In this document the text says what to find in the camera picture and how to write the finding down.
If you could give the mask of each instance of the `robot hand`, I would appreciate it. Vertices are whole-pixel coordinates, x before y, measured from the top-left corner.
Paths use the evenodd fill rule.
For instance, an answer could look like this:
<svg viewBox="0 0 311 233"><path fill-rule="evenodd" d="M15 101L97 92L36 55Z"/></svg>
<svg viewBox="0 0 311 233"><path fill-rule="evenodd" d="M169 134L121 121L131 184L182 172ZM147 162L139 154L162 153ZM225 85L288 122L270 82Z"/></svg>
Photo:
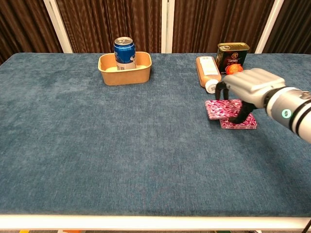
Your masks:
<svg viewBox="0 0 311 233"><path fill-rule="evenodd" d="M235 124L244 122L257 108L265 108L267 114L311 143L311 95L295 87L287 87L285 80L260 68L227 75L216 85L216 99L229 98L229 90L242 100L237 117L229 120Z"/></svg>

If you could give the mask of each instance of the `blue carpet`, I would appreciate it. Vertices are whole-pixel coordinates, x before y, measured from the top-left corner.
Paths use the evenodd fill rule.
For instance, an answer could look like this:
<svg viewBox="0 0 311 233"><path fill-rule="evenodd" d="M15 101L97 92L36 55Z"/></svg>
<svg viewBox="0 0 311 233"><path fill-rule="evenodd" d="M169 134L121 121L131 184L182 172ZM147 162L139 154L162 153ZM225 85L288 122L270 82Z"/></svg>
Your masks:
<svg viewBox="0 0 311 233"><path fill-rule="evenodd" d="M102 82L100 54L13 55L0 66L0 214L311 216L311 145L263 109L256 130L209 121L199 55L152 54L150 80L124 86ZM244 68L311 90L310 64L248 54Z"/></svg>

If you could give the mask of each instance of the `soda can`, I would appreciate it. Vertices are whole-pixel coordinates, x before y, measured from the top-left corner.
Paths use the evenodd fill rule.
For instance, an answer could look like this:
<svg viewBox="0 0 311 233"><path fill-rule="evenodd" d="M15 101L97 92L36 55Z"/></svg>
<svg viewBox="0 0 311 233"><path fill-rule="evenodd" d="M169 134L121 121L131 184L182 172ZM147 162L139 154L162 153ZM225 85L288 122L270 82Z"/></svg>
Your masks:
<svg viewBox="0 0 311 233"><path fill-rule="evenodd" d="M246 43L218 44L216 65L221 74L226 74L227 68L232 64L243 66L249 46Z"/></svg>
<svg viewBox="0 0 311 233"><path fill-rule="evenodd" d="M135 44L131 38L115 39L114 52L118 70L136 68Z"/></svg>

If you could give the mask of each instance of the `orange bottle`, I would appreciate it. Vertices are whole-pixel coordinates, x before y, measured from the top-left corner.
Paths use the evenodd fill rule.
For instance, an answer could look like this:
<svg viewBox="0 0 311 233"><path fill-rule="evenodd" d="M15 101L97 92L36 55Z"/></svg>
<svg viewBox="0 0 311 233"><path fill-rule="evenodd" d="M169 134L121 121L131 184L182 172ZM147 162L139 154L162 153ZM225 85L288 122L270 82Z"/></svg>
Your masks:
<svg viewBox="0 0 311 233"><path fill-rule="evenodd" d="M222 79L214 58L211 56L201 56L197 57L195 61L200 85L205 87L208 93L214 94L216 84Z"/></svg>

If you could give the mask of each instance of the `pink patterned block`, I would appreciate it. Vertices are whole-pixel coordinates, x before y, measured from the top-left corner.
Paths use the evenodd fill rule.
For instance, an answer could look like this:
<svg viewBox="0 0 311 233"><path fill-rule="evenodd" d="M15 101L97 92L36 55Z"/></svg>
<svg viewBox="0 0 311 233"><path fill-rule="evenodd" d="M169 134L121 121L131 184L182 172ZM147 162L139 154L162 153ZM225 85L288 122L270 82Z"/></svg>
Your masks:
<svg viewBox="0 0 311 233"><path fill-rule="evenodd" d="M246 120L241 124L234 124L230 122L228 119L220 120L220 125L222 129L247 129L254 130L257 127L256 120L254 116L250 113Z"/></svg>
<svg viewBox="0 0 311 233"><path fill-rule="evenodd" d="M207 100L205 107L209 119L220 120L236 117L242 107L241 100Z"/></svg>

